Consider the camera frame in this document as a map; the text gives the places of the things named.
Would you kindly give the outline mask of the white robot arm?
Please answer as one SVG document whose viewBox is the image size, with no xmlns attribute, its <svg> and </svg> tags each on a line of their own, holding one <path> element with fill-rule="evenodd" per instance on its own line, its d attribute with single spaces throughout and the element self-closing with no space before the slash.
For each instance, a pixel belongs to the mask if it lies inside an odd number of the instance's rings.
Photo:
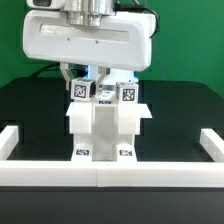
<svg viewBox="0 0 224 224">
<path fill-rule="evenodd" d="M 151 64 L 151 39 L 159 28 L 157 14 L 136 2 L 116 0 L 26 0 L 31 11 L 23 27 L 27 57 L 67 65 L 143 71 Z"/>
</svg>

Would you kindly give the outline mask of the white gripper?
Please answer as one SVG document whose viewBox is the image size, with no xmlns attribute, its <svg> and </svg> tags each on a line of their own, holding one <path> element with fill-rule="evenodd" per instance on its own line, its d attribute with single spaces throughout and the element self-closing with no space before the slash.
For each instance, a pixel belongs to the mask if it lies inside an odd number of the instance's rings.
<svg viewBox="0 0 224 224">
<path fill-rule="evenodd" d="M 29 58 L 61 62 L 67 90 L 74 78 L 69 63 L 98 66 L 99 92 L 109 68 L 143 71 L 150 66 L 155 24 L 152 14 L 118 12 L 98 27 L 70 25 L 63 12 L 32 10 L 24 21 L 23 50 Z"/>
</svg>

